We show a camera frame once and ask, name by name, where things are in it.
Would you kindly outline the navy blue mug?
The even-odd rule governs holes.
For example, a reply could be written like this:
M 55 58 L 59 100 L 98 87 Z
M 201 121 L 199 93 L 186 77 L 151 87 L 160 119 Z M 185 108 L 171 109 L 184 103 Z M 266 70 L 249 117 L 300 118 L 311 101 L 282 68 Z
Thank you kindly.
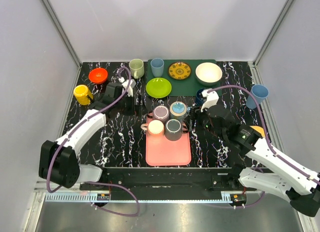
M 201 106 L 204 103 L 204 97 L 202 96 L 203 88 L 199 89 L 195 95 L 195 104 Z

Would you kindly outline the grey mug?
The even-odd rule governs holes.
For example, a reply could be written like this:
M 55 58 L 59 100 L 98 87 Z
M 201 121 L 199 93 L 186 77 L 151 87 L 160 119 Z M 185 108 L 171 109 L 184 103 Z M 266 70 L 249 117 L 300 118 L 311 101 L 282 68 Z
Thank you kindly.
M 164 135 L 169 141 L 178 141 L 183 134 L 189 132 L 186 125 L 183 125 L 177 119 L 169 119 L 165 123 L 165 132 Z

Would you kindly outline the pink mug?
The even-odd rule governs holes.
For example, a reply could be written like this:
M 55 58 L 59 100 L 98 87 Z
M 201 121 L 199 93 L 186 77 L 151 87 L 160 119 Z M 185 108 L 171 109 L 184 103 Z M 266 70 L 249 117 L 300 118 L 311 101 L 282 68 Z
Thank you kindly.
M 146 131 L 146 134 L 151 137 L 161 137 L 165 133 L 165 126 L 160 120 L 143 123 L 140 128 Z

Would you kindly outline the light green mug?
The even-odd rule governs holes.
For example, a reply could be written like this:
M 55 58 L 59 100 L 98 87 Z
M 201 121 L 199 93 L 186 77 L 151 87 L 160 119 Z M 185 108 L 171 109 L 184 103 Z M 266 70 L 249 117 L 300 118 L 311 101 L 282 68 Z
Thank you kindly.
M 144 62 L 138 58 L 129 62 L 129 69 L 134 79 L 139 79 L 145 74 Z

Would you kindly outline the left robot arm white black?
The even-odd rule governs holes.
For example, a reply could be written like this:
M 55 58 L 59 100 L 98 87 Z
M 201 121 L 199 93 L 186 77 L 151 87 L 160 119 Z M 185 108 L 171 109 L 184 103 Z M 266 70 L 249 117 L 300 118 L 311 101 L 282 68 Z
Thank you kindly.
M 109 83 L 104 95 L 95 100 L 84 117 L 66 134 L 55 141 L 46 140 L 40 149 L 38 175 L 67 189 L 76 183 L 90 184 L 97 190 L 108 185 L 101 167 L 78 162 L 78 154 L 88 140 L 117 115 L 140 116 L 142 105 L 134 97 L 134 79 Z

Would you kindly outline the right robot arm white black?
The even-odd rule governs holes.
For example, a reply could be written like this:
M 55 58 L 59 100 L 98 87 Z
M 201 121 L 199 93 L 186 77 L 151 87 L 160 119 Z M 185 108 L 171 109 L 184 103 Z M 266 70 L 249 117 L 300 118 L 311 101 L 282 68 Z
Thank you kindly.
M 232 152 L 253 159 L 271 173 L 259 173 L 236 164 L 227 177 L 228 187 L 253 188 L 275 195 L 301 214 L 314 218 L 320 209 L 320 174 L 288 157 L 250 125 L 237 122 L 221 105 L 188 110 L 187 124 L 223 140 Z

